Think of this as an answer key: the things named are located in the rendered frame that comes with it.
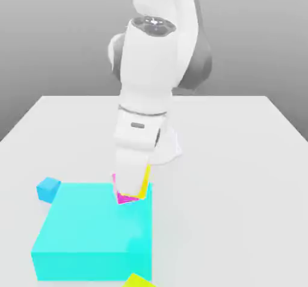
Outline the small blue cube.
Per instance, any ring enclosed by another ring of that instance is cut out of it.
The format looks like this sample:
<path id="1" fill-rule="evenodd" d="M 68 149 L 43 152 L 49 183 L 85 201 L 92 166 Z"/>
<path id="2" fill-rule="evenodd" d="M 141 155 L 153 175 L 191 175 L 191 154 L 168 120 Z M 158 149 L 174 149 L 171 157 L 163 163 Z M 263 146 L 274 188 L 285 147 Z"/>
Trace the small blue cube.
<path id="1" fill-rule="evenodd" d="M 60 185 L 61 181 L 58 179 L 46 177 L 36 186 L 38 199 L 46 203 L 52 203 Z"/>

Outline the small magenta cube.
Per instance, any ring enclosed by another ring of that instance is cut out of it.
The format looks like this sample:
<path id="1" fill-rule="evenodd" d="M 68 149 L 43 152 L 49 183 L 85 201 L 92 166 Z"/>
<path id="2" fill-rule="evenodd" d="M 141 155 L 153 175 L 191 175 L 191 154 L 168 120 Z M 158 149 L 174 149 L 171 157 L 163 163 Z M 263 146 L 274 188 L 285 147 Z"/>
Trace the small magenta cube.
<path id="1" fill-rule="evenodd" d="M 115 194 L 115 197 L 116 197 L 116 201 L 119 205 L 122 205 L 124 203 L 129 203 L 129 202 L 134 202 L 134 201 L 137 201 L 139 200 L 138 197 L 132 197 L 132 196 L 126 196 L 126 195 L 122 195 L 120 194 L 120 192 L 117 190 L 116 188 L 116 174 L 113 173 L 112 174 L 112 184 L 113 184 L 113 189 L 114 189 L 114 194 Z"/>

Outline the small yellow-green cube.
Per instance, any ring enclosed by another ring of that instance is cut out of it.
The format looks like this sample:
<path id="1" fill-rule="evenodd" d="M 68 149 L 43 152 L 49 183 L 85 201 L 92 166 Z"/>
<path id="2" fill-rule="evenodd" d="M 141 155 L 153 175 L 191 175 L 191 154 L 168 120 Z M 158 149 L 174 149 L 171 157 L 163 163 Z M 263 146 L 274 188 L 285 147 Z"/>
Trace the small yellow-green cube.
<path id="1" fill-rule="evenodd" d="M 127 279 L 127 281 L 125 281 L 122 287 L 156 287 L 156 286 L 150 281 L 144 279 L 143 277 L 135 273 L 132 273 Z"/>

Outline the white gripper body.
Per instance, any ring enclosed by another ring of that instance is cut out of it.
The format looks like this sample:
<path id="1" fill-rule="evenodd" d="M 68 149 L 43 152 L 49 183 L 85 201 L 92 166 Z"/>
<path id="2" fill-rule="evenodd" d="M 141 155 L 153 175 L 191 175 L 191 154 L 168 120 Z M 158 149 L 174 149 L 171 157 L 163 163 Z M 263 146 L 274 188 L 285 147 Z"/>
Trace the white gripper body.
<path id="1" fill-rule="evenodd" d="M 119 147 L 115 153 L 115 184 L 122 195 L 138 195 L 144 180 L 149 153 Z"/>

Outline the large cyan box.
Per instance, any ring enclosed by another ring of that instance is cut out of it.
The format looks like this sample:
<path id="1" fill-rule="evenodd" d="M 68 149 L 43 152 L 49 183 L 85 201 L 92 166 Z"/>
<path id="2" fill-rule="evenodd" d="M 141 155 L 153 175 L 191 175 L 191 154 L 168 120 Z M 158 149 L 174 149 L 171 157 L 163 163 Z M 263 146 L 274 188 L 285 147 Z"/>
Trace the large cyan box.
<path id="1" fill-rule="evenodd" d="M 111 184 L 61 184 L 31 257 L 39 281 L 151 280 L 152 191 L 119 205 Z"/>

